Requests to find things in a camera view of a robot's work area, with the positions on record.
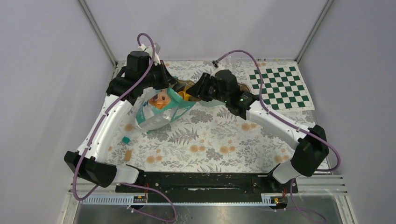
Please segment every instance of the robotic arm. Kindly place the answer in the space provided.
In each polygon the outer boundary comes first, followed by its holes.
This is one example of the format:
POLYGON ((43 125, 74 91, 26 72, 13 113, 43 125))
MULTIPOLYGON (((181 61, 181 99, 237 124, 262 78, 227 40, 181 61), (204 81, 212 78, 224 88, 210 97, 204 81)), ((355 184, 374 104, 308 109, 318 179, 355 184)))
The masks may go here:
MULTIPOLYGON (((157 90, 165 89, 177 83, 177 80, 170 75, 163 61, 159 60, 155 53, 154 65, 146 78, 108 111, 109 106, 134 85, 149 66, 149 53, 152 53, 153 48, 151 46, 146 48, 144 45, 140 48, 142 51, 132 51, 128 55, 126 66, 122 67, 117 77, 110 82, 101 113, 83 144, 76 152, 68 151, 64 157, 65 162, 74 172, 82 152, 88 148, 78 170, 78 176, 104 188, 113 182, 135 183, 140 174, 139 169, 132 166, 105 163, 111 136, 114 136, 122 117, 132 108, 144 89, 149 87, 157 90), (93 137, 92 143, 87 147, 98 122, 102 123, 93 137)), ((213 75, 204 73, 198 82, 187 90, 187 93, 202 101, 217 100, 222 102, 232 114, 266 127, 295 150, 291 159, 278 164, 269 173, 269 177, 273 178, 275 182, 284 184, 300 175, 311 176, 328 155, 328 147, 309 135, 291 129, 274 117, 274 114, 326 140, 323 128, 318 125, 312 128, 299 125, 267 107, 267 110, 271 112, 269 113, 261 106, 258 96, 240 90, 235 75, 223 67, 216 64, 215 66, 217 69, 213 75)))

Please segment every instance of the metal frame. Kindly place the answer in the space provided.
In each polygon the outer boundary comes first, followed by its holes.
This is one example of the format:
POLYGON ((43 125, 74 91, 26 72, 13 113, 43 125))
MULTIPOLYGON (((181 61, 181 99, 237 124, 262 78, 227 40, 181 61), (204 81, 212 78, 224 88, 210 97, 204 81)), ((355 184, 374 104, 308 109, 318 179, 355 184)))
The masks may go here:
MULTIPOLYGON (((299 193, 295 196, 333 196, 344 224, 356 224, 356 216, 352 210, 347 188, 341 175, 313 175, 312 177, 301 176, 296 179, 299 193)), ((79 195, 88 193, 95 184, 83 179, 78 179, 77 192, 79 195)), ((92 193, 92 200, 87 200, 89 204, 124 204, 133 195, 139 193, 116 193, 116 184, 111 184, 107 188, 97 188, 92 193)), ((263 201, 269 196, 281 196, 281 194, 262 194, 263 201)), ((61 224, 72 224, 77 213, 79 202, 73 197, 72 186, 68 193, 68 203, 61 224)), ((151 203, 152 205, 169 205, 168 203, 151 203)), ((266 203, 183 203, 183 206, 267 206, 266 203)))
POLYGON ((106 53, 107 57, 109 58, 110 62, 113 64, 113 66, 117 65, 117 59, 115 58, 114 54, 112 53, 110 46, 107 44, 102 31, 100 31, 100 28, 99 28, 98 24, 96 23, 95 18, 93 17, 86 1, 85 0, 77 0, 77 2, 80 5, 81 9, 83 10, 84 15, 86 16, 91 28, 93 29, 96 37, 98 38, 100 45, 102 45, 103 50, 105 50, 105 53, 106 53))
POLYGON ((301 59, 304 56, 304 53, 306 52, 308 46, 310 45, 313 37, 315 36, 316 32, 318 31, 320 25, 323 22, 323 19, 325 18, 327 12, 329 11, 330 7, 332 6, 334 0, 327 0, 325 5, 323 6, 322 11, 319 14, 319 17, 316 19, 315 24, 313 25, 310 33, 308 34, 307 39, 305 40, 303 47, 301 48, 300 52, 298 53, 295 61, 298 63, 300 63, 301 59))

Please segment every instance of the white square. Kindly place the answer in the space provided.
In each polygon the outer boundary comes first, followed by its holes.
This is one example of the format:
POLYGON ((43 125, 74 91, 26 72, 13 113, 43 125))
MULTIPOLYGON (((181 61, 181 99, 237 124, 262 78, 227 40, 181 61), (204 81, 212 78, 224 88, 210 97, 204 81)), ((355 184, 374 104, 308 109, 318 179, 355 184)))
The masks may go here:
POLYGON ((286 109, 286 106, 284 104, 278 104, 279 109, 286 109))

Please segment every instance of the checkerboard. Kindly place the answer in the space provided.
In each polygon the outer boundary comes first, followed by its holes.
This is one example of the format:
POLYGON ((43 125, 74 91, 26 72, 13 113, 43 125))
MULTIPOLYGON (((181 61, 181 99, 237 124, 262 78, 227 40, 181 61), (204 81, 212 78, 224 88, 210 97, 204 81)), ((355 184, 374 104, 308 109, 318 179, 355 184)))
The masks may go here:
MULTIPOLYGON (((274 110, 314 110, 311 96, 297 66, 260 68, 264 86, 262 98, 274 110)), ((259 94, 260 75, 258 70, 248 71, 248 80, 254 94, 259 94)))

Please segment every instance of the floral pattern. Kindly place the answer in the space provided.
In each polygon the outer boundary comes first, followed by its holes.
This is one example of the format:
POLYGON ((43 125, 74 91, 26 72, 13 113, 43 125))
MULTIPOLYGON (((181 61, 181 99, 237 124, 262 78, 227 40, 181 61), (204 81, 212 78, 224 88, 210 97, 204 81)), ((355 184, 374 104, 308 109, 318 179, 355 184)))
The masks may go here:
MULTIPOLYGON (((260 65, 296 66, 296 63, 260 62, 260 65)), ((203 72, 214 70, 210 62, 178 61, 167 62, 166 66, 173 76, 192 81, 197 81, 203 72)), ((232 70, 238 81, 246 82, 245 72, 253 67, 252 62, 236 62, 232 70)), ((129 164, 146 171, 265 173, 293 155, 293 150, 268 129, 232 115, 224 106, 203 107, 197 103, 175 122, 144 133, 133 126, 140 103, 138 100, 121 121, 107 162, 129 164), (130 139, 127 144, 122 141, 124 137, 130 139)), ((306 126, 315 124, 312 111, 280 113, 306 126)), ((328 168, 327 162, 320 168, 328 168)))

